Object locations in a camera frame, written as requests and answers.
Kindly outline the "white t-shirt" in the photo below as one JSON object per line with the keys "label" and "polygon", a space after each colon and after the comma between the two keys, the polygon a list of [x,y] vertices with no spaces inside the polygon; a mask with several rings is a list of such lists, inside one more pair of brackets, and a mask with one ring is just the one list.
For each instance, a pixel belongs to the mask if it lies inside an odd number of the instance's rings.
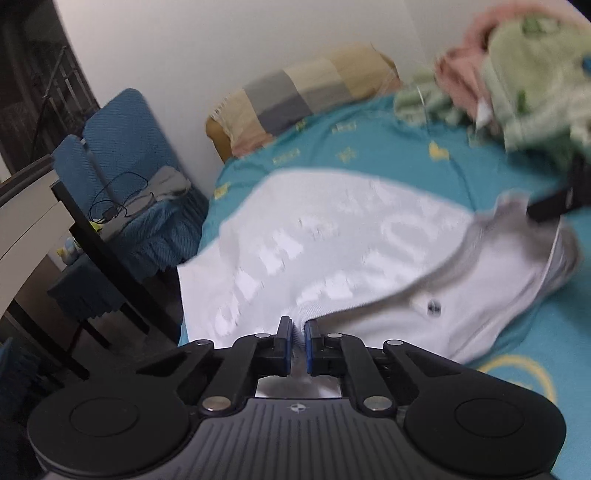
{"label": "white t-shirt", "polygon": [[560,288],[581,260],[562,221],[527,200],[466,208],[408,185],[338,170],[270,175],[178,270],[189,340],[228,347],[294,322],[370,347],[400,339],[459,363]]}

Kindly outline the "pink fleece blanket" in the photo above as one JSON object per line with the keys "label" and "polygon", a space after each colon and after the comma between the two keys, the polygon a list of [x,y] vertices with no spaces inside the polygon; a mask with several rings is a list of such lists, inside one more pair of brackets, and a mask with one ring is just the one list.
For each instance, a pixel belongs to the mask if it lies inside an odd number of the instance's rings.
{"label": "pink fleece blanket", "polygon": [[490,94],[481,77],[488,57],[488,43],[502,23],[528,15],[542,15],[567,24],[586,25],[578,14],[541,1],[507,1],[479,13],[470,23],[459,46],[449,49],[435,64],[438,86],[454,105],[476,122],[479,105],[491,106]]}

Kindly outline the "white dark-edged table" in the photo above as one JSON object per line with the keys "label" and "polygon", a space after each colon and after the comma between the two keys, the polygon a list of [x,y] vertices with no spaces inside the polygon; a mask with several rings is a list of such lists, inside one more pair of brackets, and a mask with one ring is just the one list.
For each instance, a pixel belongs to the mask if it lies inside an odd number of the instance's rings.
{"label": "white dark-edged table", "polygon": [[57,180],[45,156],[1,184],[1,314],[50,354],[73,352],[82,333],[48,295],[64,269],[56,249],[73,224],[51,191]]}

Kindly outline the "teal patterned bed sheet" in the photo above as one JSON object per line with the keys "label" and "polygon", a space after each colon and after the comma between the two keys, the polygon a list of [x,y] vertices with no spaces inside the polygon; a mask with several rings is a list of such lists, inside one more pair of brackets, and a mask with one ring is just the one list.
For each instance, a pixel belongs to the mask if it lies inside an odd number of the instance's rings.
{"label": "teal patterned bed sheet", "polygon": [[[198,254],[260,182],[287,169],[338,170],[399,182],[472,213],[494,209],[505,194],[527,200],[553,189],[554,169],[538,155],[472,147],[464,130],[413,127],[394,117],[391,98],[315,116],[269,146],[233,160],[217,180]],[[555,466],[561,479],[590,475],[590,215],[562,221],[581,260],[558,289],[516,317],[488,353],[463,363],[545,395],[562,411],[566,444]]]}

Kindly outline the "light green folded cloth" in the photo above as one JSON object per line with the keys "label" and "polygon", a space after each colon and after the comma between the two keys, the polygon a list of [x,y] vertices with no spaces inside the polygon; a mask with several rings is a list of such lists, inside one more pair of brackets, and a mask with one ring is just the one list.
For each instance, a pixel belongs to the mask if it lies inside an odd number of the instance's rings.
{"label": "light green folded cloth", "polygon": [[412,126],[443,122],[456,127],[472,123],[467,112],[457,107],[439,86],[431,69],[417,71],[411,82],[394,96],[394,115]]}

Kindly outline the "green cartoon fleece blanket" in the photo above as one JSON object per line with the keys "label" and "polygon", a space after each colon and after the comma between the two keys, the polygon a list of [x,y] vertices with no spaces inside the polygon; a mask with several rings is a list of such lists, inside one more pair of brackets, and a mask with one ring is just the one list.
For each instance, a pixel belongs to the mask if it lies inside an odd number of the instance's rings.
{"label": "green cartoon fleece blanket", "polygon": [[543,150],[562,168],[590,159],[590,30],[543,15],[500,24],[481,69],[508,151]]}

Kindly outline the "checkered pillow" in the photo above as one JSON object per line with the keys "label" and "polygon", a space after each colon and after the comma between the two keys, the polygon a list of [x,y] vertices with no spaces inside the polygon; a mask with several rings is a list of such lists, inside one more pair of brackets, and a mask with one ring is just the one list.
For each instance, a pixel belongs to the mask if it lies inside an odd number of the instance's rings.
{"label": "checkered pillow", "polygon": [[205,134],[223,162],[258,150],[304,119],[401,89],[396,64],[355,44],[264,75],[224,98]]}

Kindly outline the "grey cloth on chair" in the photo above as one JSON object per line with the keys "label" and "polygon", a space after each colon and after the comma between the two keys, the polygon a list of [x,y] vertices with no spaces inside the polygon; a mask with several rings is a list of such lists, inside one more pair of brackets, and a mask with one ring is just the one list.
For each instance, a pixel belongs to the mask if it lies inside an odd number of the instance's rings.
{"label": "grey cloth on chair", "polygon": [[134,218],[157,202],[183,196],[190,190],[190,187],[190,180],[178,170],[170,166],[163,166],[148,180],[142,190],[123,203],[124,218]]}

